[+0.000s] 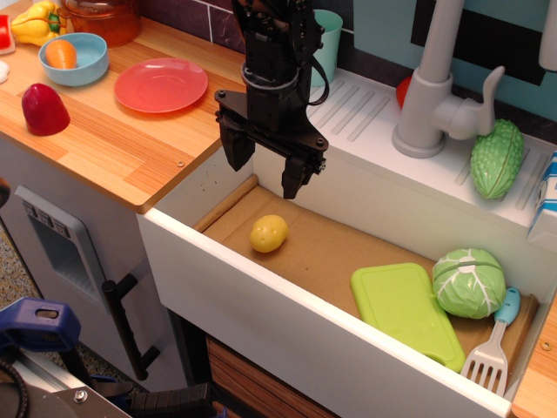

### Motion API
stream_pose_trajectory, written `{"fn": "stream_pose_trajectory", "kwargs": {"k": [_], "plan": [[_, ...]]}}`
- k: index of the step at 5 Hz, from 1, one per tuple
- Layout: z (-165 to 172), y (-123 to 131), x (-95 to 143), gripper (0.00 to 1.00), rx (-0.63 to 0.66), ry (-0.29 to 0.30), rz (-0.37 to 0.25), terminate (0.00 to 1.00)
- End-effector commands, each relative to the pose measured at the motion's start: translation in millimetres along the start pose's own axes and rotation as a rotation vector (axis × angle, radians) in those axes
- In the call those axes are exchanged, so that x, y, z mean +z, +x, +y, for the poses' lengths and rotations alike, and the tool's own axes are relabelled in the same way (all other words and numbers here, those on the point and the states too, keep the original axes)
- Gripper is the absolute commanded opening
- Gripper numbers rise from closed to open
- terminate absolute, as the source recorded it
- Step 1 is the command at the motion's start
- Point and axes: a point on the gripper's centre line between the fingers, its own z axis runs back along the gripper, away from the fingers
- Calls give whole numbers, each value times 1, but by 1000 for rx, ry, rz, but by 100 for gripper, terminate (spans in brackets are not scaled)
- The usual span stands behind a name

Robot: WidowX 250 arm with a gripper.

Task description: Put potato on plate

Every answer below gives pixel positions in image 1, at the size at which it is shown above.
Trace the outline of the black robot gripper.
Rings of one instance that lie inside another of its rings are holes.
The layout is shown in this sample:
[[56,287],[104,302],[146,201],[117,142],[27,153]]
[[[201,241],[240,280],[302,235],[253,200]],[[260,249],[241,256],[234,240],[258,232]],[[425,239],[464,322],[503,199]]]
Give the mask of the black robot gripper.
[[281,185],[285,199],[295,199],[311,176],[325,168],[328,142],[309,122],[306,108],[321,104],[309,99],[312,67],[300,66],[286,81],[262,78],[242,66],[246,91],[219,90],[216,113],[220,139],[231,168],[238,172],[259,144],[286,158]]

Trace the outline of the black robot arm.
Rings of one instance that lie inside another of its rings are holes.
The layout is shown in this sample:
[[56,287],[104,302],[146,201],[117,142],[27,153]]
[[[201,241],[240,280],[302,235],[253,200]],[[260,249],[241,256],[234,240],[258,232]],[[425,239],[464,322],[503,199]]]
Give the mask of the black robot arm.
[[285,159],[285,199],[325,167],[328,142],[306,110],[326,101],[310,99],[312,72],[325,73],[314,54],[324,28],[308,1],[234,1],[232,9],[245,43],[241,76],[246,91],[216,92],[220,139],[229,165],[242,168],[256,145]]

